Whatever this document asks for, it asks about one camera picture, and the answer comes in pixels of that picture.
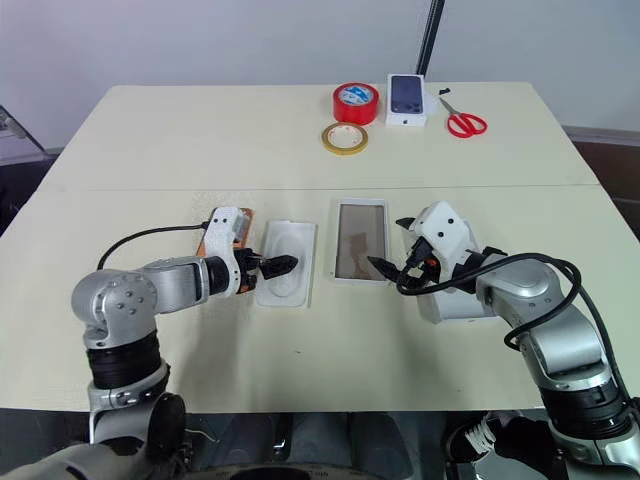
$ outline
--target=dark blue phone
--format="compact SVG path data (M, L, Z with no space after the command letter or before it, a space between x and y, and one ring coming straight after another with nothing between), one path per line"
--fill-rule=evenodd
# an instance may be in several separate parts
M422 113L422 79L412 75L391 77L391 111Z

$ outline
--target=scissor blade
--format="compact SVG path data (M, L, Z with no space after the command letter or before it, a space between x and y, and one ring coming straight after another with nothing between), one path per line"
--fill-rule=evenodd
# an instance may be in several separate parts
M460 113L455 108L453 108L451 105L449 105L444 98L441 98L440 101L444 105L444 108L446 108L449 111L450 115L456 115L456 114Z

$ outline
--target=masking tape roll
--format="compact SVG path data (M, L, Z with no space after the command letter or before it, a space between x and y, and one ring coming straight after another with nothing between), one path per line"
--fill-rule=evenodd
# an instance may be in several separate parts
M361 152L368 142L367 132L354 123L334 123L322 132L322 143L325 148L338 155L353 155Z

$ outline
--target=white wall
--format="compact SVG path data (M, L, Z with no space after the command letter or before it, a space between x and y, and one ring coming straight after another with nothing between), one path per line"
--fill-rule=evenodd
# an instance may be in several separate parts
M116 84L384 81L428 4L0 0L0 103L55 148ZM564 125L640 131L640 1L447 0L427 77L530 81Z
M117 84L379 82L429 0L0 0L0 104L47 148Z
M440 25L428 80L527 80L563 125L640 131L639 1L446 0Z

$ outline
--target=tape roll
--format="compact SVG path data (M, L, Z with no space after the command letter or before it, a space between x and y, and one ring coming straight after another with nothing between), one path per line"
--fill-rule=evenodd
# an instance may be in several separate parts
M345 83L333 91L333 116L339 122L367 125L376 118L379 99L371 85Z
M338 155L353 155L361 152L368 142L367 132L355 123L334 123L322 132L322 143L325 148Z

